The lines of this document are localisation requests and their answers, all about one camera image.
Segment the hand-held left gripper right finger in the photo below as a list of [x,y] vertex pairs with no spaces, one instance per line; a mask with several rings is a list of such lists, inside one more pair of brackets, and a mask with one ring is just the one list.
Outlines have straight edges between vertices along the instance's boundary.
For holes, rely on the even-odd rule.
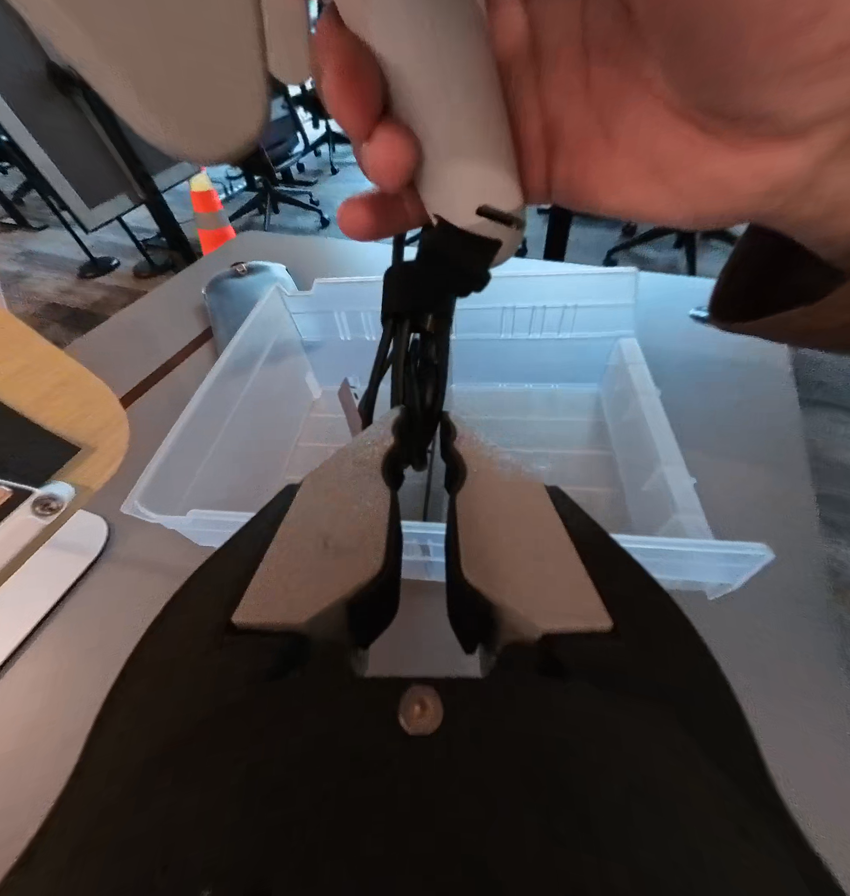
[[613,621],[545,483],[445,413],[446,608],[466,653],[555,635],[605,634]]

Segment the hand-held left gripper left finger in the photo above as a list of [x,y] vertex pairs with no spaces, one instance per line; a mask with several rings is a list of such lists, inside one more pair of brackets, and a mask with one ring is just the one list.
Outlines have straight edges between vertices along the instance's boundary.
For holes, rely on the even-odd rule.
[[237,633],[366,651],[400,602],[404,409],[331,454],[296,488],[231,616]]

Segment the clear plastic bin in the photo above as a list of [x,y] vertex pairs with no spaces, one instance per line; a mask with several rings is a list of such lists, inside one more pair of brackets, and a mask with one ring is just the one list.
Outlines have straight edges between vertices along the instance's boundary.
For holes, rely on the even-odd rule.
[[[455,312],[453,418],[563,489],[668,589],[717,599],[774,559],[714,537],[642,349],[636,272],[497,273]],[[351,439],[381,336],[380,276],[280,287],[257,305],[122,511],[219,547]]]

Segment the person's right forearm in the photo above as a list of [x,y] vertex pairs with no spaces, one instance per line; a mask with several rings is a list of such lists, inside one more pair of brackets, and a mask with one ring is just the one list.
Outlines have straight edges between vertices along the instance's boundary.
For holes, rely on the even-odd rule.
[[716,281],[707,315],[718,330],[850,356],[850,273],[750,225]]

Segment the person's right hand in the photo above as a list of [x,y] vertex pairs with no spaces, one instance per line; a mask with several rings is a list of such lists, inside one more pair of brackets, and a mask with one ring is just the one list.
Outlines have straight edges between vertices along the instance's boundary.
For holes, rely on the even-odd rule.
[[484,9],[526,203],[751,223],[850,275],[850,1]]

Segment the black office chair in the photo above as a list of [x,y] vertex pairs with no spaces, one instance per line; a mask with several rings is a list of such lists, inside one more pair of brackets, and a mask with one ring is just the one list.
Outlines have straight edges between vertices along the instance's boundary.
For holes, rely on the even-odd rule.
[[714,277],[743,232],[742,226],[695,231],[626,221],[600,265],[623,263],[647,272]]
[[267,230],[271,217],[286,205],[313,213],[326,229],[330,219],[313,193],[317,181],[303,177],[304,159],[326,150],[330,173],[337,175],[334,151],[350,146],[351,140],[329,116],[314,86],[303,83],[292,93],[289,85],[270,76],[270,89],[269,123],[253,153],[236,164],[250,198],[229,213],[229,221],[259,214]]

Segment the grey metal cylinder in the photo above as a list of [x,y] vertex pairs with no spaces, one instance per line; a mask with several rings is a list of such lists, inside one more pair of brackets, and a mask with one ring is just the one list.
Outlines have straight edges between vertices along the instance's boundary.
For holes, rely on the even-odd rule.
[[232,263],[206,283],[202,296],[217,355],[222,355],[254,308],[275,287],[287,293],[296,291],[287,268],[267,261]]

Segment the orange traffic cone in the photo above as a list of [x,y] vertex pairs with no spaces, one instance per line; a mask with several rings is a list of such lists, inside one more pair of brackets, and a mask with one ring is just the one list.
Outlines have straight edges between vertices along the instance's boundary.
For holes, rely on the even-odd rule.
[[200,248],[206,256],[234,240],[237,233],[205,167],[189,179],[188,187]]

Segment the white clamp bar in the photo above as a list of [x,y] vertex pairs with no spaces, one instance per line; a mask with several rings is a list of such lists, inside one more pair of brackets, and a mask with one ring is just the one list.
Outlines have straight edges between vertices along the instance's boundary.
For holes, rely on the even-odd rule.
[[0,479],[0,531],[14,522],[46,524],[57,518],[75,497],[75,488],[62,481],[29,487]]

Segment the white stand base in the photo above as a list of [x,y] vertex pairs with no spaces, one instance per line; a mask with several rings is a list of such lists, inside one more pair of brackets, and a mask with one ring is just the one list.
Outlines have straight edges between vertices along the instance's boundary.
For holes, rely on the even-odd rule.
[[31,634],[95,564],[108,543],[107,521],[77,511],[0,588],[0,675]]

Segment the wooden board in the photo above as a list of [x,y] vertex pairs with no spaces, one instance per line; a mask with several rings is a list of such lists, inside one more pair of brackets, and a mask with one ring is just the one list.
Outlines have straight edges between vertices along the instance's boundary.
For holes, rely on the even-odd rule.
[[96,375],[0,307],[0,401],[79,447],[59,468],[92,495],[126,456],[129,423],[119,398]]

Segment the grey rolling partition panel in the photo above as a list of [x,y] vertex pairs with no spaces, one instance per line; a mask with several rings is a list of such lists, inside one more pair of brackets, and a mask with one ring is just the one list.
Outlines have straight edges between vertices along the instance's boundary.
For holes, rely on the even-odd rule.
[[136,270],[176,270],[198,257],[164,194],[197,171],[152,148],[49,51],[7,2],[0,2],[0,141],[11,162],[54,213],[86,233],[139,209],[159,230],[163,257],[142,254]]

